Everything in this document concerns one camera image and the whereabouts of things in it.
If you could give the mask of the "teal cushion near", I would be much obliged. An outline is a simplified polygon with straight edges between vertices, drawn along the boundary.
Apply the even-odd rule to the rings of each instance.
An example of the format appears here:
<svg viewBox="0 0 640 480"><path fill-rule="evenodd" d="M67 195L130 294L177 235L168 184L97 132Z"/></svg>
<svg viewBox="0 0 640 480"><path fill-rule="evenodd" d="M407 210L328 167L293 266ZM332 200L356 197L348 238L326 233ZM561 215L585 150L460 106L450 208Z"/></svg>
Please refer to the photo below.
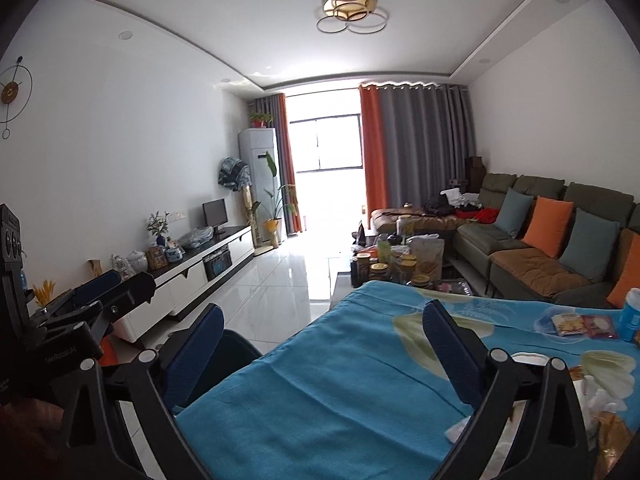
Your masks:
<svg viewBox="0 0 640 480"><path fill-rule="evenodd" d="M570 239L559 263L590 282L602 281L619 232L617 221L603 219L578 208Z"/></svg>

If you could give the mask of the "cluttered coffee table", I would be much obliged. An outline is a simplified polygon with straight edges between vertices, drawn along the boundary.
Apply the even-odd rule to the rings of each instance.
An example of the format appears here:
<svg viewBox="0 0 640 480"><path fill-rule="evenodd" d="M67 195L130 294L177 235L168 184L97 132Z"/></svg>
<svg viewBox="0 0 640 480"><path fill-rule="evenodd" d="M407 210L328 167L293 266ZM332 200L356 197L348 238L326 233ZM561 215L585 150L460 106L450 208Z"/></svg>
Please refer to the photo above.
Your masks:
<svg viewBox="0 0 640 480"><path fill-rule="evenodd" d="M400 216L398 220L400 231L368 234L360 223L352 233L354 244L349 261L352 287L384 281L472 296L472 286L448 260L451 234L416 233L408 216Z"/></svg>

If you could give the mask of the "clear cracker snack packet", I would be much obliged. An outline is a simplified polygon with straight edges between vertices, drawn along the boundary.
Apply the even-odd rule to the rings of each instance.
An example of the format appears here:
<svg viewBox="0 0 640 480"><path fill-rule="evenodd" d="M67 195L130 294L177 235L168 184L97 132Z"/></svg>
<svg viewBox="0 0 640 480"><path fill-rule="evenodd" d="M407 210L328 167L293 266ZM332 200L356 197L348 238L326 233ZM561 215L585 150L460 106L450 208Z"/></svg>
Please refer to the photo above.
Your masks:
<svg viewBox="0 0 640 480"><path fill-rule="evenodd" d="M587 333L584 318L576 313L564 312L552 315L551 322L558 336L577 336Z"/></svg>

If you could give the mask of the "gold wrapper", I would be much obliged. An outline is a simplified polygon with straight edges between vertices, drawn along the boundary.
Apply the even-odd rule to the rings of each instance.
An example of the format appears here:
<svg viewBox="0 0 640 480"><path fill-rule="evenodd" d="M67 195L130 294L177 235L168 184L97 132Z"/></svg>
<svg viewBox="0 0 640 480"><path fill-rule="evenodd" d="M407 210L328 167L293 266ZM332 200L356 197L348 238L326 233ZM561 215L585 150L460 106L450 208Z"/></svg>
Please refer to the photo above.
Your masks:
<svg viewBox="0 0 640 480"><path fill-rule="evenodd" d="M598 452L593 479L601 480L614 468L631 444L632 432L617 414L600 412L598 422Z"/></svg>

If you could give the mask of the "clothes pile on sofa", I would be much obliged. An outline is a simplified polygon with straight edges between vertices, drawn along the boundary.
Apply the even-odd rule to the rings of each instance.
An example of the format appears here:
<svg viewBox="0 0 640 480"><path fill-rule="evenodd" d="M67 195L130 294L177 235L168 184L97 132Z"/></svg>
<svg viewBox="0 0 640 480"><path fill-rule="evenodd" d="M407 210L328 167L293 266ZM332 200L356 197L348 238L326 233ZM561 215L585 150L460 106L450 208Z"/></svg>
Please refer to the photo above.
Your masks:
<svg viewBox="0 0 640 480"><path fill-rule="evenodd" d="M441 219L470 220L483 224L494 223L499 211L484 206L480 196L462 193L460 188L448 188L429 198L423 205L424 214Z"/></svg>

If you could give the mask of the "brown leather ottoman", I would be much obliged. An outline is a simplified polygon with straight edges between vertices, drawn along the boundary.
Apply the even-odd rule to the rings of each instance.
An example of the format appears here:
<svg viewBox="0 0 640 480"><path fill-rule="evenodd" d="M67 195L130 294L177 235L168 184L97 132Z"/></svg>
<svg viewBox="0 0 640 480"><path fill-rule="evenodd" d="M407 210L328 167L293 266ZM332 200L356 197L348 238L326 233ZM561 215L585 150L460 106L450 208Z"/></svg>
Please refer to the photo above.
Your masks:
<svg viewBox="0 0 640 480"><path fill-rule="evenodd" d="M416 234L454 232L459 226L469 223L469 220L450 216L437 217L426 214L420 208L385 208L375 209L370 214L371 226L378 234L395 233L397 221L400 217L407 217Z"/></svg>

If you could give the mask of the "blue cloth covered fan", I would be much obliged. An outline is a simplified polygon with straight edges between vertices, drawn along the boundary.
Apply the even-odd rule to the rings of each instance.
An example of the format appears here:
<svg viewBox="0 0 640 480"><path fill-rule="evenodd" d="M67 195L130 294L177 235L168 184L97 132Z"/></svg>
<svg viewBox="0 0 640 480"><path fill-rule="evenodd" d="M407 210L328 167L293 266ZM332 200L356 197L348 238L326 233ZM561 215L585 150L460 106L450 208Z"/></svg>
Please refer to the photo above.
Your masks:
<svg viewBox="0 0 640 480"><path fill-rule="evenodd" d="M232 192L239 192L246 186L252 186L250 166L242 159L226 157L220 163L218 184Z"/></svg>

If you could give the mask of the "small black monitor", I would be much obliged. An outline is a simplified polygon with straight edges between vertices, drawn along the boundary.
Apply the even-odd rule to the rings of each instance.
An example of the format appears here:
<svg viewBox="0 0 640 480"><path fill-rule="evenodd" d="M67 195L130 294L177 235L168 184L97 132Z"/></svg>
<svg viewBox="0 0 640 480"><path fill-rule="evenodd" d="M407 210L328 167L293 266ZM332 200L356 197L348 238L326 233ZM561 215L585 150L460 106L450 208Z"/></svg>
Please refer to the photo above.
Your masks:
<svg viewBox="0 0 640 480"><path fill-rule="evenodd" d="M222 231L222 226L228 222L226 202L223 198L202 203L205 225L212 228L217 235Z"/></svg>

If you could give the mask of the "orange cushion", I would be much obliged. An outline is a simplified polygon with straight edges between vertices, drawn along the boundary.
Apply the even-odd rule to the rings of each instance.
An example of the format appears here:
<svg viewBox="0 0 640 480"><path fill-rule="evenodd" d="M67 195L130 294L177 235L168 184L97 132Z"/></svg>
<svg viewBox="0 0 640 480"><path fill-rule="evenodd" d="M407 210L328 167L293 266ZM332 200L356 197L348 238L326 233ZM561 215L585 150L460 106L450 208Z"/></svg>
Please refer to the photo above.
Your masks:
<svg viewBox="0 0 640 480"><path fill-rule="evenodd" d="M523 242L550 258L558 258L574 203L538 197Z"/></svg>
<svg viewBox="0 0 640 480"><path fill-rule="evenodd" d="M613 307L621 309L624 306L626 295L632 288L640 287L640 240L639 235L634 234L631 240L629 252L622 274L612 292L606 298Z"/></svg>

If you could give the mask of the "orange cushion far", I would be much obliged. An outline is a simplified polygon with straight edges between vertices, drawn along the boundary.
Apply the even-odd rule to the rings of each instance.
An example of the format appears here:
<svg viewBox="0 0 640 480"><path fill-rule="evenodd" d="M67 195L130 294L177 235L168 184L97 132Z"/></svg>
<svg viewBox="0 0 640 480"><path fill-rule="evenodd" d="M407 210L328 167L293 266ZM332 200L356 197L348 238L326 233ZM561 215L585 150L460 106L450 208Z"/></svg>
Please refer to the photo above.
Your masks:
<svg viewBox="0 0 640 480"><path fill-rule="evenodd" d="M538 197L523 242L550 258L558 258L574 203Z"/></svg>

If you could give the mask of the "red potted plant atop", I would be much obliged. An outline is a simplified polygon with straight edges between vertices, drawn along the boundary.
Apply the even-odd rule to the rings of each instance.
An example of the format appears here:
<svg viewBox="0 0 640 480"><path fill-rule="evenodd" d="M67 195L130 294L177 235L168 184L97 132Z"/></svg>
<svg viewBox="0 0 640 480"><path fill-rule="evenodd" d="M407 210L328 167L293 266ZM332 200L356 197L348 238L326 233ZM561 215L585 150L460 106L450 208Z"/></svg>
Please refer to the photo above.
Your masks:
<svg viewBox="0 0 640 480"><path fill-rule="evenodd" d="M251 112L250 125L253 128L270 128L273 123L273 116L270 113Z"/></svg>

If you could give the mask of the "white tissue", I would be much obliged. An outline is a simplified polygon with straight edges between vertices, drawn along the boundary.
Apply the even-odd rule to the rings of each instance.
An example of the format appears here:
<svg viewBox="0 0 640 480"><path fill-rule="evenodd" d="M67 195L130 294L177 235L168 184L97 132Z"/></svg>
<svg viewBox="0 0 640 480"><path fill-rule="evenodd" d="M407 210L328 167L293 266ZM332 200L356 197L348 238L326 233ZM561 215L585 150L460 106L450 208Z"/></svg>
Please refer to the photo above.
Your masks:
<svg viewBox="0 0 640 480"><path fill-rule="evenodd" d="M518 352L512 354L515 362L542 367L550 360L538 353ZM590 350L580 356L579 365L570 369L570 376L576 390L587 437L596 431L596 416L601 412L616 414L627 409L625 399L634 393L632 372L637 363L631 356L608 350ZM516 401L504 425L500 443L511 443L521 422L525 401ZM445 431L451 444L460 438L471 416L465 417Z"/></svg>

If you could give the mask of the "dark green sectional sofa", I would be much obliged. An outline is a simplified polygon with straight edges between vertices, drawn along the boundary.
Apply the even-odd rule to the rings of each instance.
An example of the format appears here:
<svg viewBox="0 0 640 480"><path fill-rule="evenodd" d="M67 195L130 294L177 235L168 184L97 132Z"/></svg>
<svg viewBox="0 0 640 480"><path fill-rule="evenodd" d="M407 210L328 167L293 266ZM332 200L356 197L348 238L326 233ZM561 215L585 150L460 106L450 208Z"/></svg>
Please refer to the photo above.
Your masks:
<svg viewBox="0 0 640 480"><path fill-rule="evenodd" d="M619 309L639 285L634 196L561 179L486 174L485 220L466 220L452 248L503 298Z"/></svg>

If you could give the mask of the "blue paper cup white lid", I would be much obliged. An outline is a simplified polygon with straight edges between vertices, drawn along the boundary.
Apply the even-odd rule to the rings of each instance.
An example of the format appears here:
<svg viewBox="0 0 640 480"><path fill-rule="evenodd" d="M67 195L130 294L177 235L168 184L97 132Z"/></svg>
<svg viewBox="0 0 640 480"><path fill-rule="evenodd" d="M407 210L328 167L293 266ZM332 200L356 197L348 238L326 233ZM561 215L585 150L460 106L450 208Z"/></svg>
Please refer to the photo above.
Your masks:
<svg viewBox="0 0 640 480"><path fill-rule="evenodd" d="M622 312L617 324L617 333L621 340L633 342L640 328L640 289L632 288L625 297Z"/></svg>

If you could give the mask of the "tall green potted plant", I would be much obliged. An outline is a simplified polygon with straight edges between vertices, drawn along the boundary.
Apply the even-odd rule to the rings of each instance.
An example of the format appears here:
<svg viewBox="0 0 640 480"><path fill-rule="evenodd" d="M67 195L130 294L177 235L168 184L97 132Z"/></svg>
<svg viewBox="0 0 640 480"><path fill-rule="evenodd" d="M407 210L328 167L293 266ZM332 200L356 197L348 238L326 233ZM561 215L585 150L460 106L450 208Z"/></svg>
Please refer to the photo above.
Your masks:
<svg viewBox="0 0 640 480"><path fill-rule="evenodd" d="M270 173L269 188L264 188L264 193L268 200L255 200L252 203L254 214L264 212L265 220L262 220L262 227L268 236L269 244L272 248L281 245L280 224L285 214L298 214L298 203L296 196L296 186L294 184L280 184L278 177L278 167L273 156L269 152L258 155L267 166Z"/></svg>

